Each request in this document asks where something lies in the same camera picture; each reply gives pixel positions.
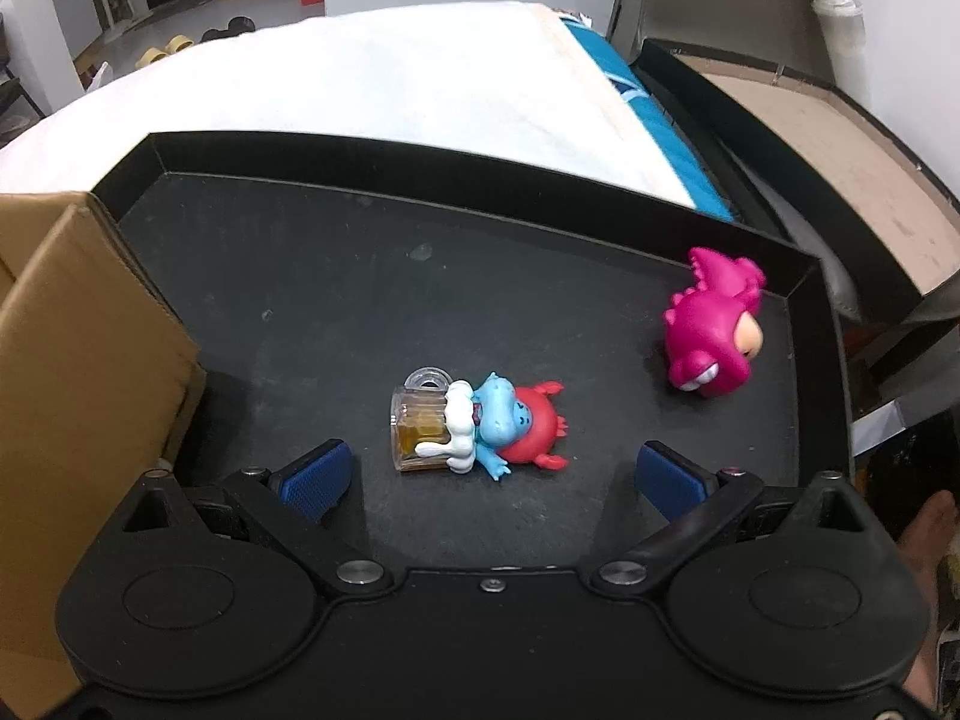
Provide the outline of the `blue monster beer mug figurine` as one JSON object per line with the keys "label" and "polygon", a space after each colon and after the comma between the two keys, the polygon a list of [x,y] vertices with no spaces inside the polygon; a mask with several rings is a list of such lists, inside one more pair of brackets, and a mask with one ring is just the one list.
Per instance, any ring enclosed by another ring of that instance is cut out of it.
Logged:
{"label": "blue monster beer mug figurine", "polygon": [[491,372],[472,385],[438,367],[420,367],[392,394],[394,468],[466,475],[482,466],[494,481],[511,475],[516,465],[561,472],[568,461],[555,444],[568,433],[568,422],[553,397],[562,392],[556,380],[517,387]]}

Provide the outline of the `pink dinosaur hood figurine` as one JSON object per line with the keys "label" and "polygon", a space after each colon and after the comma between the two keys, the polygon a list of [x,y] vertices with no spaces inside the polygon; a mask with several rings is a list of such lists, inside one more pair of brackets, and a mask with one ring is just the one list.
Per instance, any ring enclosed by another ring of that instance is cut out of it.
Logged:
{"label": "pink dinosaur hood figurine", "polygon": [[747,257],[688,250],[693,284],[672,294],[664,349],[672,387],[704,398],[732,394],[750,379],[763,346],[758,323],[765,273]]}

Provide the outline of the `brown cardboard box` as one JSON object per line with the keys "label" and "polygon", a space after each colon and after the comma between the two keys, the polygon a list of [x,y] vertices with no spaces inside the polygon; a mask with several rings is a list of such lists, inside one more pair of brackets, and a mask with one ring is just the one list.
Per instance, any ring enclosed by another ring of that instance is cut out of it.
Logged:
{"label": "brown cardboard box", "polygon": [[2,200],[2,709],[78,688],[53,613],[205,385],[199,347],[89,193]]}

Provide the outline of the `black shallow tray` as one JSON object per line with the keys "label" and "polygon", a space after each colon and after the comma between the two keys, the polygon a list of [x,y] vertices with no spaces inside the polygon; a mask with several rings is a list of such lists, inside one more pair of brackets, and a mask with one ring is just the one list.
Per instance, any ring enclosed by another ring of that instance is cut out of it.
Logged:
{"label": "black shallow tray", "polygon": [[[850,407],[822,268],[786,242],[586,179],[416,146],[153,133],[94,184],[199,344],[206,394],[182,484],[278,468],[324,440],[355,477],[332,527],[398,567],[574,566],[659,517],[633,486],[647,440],[773,486],[850,466]],[[706,245],[768,275],[750,380],[667,380],[662,316]],[[556,380],[561,472],[402,473],[389,403],[434,366]]]}

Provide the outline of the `bare right foot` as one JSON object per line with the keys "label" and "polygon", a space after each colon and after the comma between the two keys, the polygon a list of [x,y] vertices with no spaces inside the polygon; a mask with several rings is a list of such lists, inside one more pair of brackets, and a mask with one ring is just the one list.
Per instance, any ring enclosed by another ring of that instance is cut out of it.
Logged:
{"label": "bare right foot", "polygon": [[937,569],[957,533],[958,509],[950,491],[939,491],[924,502],[898,540],[903,561],[910,567],[924,600],[935,616],[939,610]]}

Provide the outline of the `black box lid with cardboard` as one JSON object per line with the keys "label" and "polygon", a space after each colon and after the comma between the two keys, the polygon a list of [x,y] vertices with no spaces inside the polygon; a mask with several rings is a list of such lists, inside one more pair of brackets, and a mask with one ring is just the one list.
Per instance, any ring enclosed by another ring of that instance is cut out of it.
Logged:
{"label": "black box lid with cardboard", "polygon": [[636,67],[811,228],[861,319],[957,319],[957,195],[861,104],[786,65],[654,37]]}

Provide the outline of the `yellow slipper pair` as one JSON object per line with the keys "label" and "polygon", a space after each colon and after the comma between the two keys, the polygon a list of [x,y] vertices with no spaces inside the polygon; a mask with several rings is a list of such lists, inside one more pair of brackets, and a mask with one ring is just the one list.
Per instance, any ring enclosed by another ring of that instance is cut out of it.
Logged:
{"label": "yellow slipper pair", "polygon": [[190,37],[184,36],[183,34],[176,34],[176,36],[172,36],[163,47],[149,47],[146,49],[145,52],[140,55],[140,59],[135,62],[135,68],[140,70],[140,68],[149,67],[160,60],[166,59],[166,57],[171,57],[171,55],[176,55],[185,49],[189,49],[189,47],[192,47],[194,44],[194,39],[190,39]]}

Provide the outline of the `black slipper pair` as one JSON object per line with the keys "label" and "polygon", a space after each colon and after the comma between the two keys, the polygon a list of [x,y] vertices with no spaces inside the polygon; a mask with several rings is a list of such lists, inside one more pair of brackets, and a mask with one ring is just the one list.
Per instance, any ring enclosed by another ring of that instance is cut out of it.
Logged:
{"label": "black slipper pair", "polygon": [[228,37],[249,34],[249,32],[254,32],[256,29],[256,21],[249,18],[249,16],[235,16],[235,18],[231,18],[231,20],[226,23],[224,28],[207,29],[202,34],[200,42],[211,43],[212,41],[219,41],[220,39],[228,39]]}

